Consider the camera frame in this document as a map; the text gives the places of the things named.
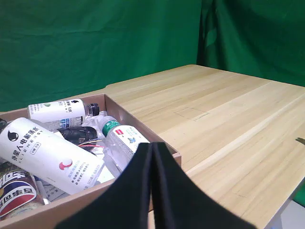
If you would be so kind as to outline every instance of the wooden table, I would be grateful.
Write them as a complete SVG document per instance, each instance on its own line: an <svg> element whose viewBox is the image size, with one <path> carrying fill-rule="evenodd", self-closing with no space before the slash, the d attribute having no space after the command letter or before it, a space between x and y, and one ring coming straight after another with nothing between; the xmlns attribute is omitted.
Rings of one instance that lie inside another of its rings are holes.
<svg viewBox="0 0 305 229"><path fill-rule="evenodd" d="M305 176L295 140L305 138L303 87L187 65L88 94L100 92L176 148L202 191L260 229Z"/></svg>

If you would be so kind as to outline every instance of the bottle label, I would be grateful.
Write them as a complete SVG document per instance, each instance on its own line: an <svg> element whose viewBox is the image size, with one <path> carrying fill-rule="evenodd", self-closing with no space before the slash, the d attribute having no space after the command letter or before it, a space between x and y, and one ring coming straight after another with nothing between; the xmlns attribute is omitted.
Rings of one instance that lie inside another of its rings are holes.
<svg viewBox="0 0 305 229"><path fill-rule="evenodd" d="M124 142L130 150L135 153L140 143L149 143L149 141L133 126L121 125L113 129L113 132Z"/></svg>
<svg viewBox="0 0 305 229"><path fill-rule="evenodd" d="M26 118L0 134L1 157L68 194L94 185L102 161Z"/></svg>
<svg viewBox="0 0 305 229"><path fill-rule="evenodd" d="M107 137L109 131L110 131L112 128L114 128L115 126L119 126L119 125L121 125L121 124L120 124L119 122L117 122L117 121L114 121L114 120L107 122L107 123L104 125L103 129L102 129L103 135L104 135L105 137Z"/></svg>
<svg viewBox="0 0 305 229"><path fill-rule="evenodd" d="M82 125L82 117L66 118L58 121L46 122L44 125L48 128L48 130L57 130L60 128L68 128L70 126L79 126Z"/></svg>
<svg viewBox="0 0 305 229"><path fill-rule="evenodd" d="M28 172L10 162L0 165L1 220L33 209L35 206L42 206L42 197L35 187L34 179Z"/></svg>
<svg viewBox="0 0 305 229"><path fill-rule="evenodd" d="M43 104L32 104L28 107L29 118L40 122L85 117L85 109L80 99L64 100Z"/></svg>

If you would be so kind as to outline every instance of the green bottle label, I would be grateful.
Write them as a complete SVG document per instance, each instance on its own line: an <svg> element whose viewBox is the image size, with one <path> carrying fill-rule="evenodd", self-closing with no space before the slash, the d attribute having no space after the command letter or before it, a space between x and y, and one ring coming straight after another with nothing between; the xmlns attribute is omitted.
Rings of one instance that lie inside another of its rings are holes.
<svg viewBox="0 0 305 229"><path fill-rule="evenodd" d="M116 127L116 126L119 126L119 125L121 125L121 124L120 124L119 122L117 122L117 121L109 121L109 122L107 122L107 123L105 124L105 126L103 127L103 129L102 129L103 135L104 135L105 137L107 137L109 131L110 131L112 128L114 128L114 127Z"/></svg>

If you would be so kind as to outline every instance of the white plastic bottle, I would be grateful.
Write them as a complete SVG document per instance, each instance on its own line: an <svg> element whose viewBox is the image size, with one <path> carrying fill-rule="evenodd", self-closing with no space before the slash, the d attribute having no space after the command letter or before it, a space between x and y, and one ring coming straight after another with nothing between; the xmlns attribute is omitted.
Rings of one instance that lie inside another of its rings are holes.
<svg viewBox="0 0 305 229"><path fill-rule="evenodd" d="M92 187L102 170L96 156L38 124L0 119L0 157L74 194Z"/></svg>
<svg viewBox="0 0 305 229"><path fill-rule="evenodd" d="M98 104L85 104L81 99L28 106L29 119L44 123L48 130L82 125L86 117L97 116L99 112Z"/></svg>
<svg viewBox="0 0 305 229"><path fill-rule="evenodd" d="M111 116L105 116L100 121L100 129L106 137L106 145L111 151L110 156L120 170L125 169L139 143L149 143L135 127L121 125Z"/></svg>

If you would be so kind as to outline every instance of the red wire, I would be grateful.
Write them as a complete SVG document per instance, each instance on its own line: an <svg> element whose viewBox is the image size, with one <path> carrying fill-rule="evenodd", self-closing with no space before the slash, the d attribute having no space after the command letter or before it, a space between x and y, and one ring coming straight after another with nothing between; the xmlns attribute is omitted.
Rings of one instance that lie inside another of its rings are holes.
<svg viewBox="0 0 305 229"><path fill-rule="evenodd" d="M93 146L93 147L101 147L101 148L104 148L103 146L97 146L97 145L80 145L79 147L86 147L86 146Z"/></svg>

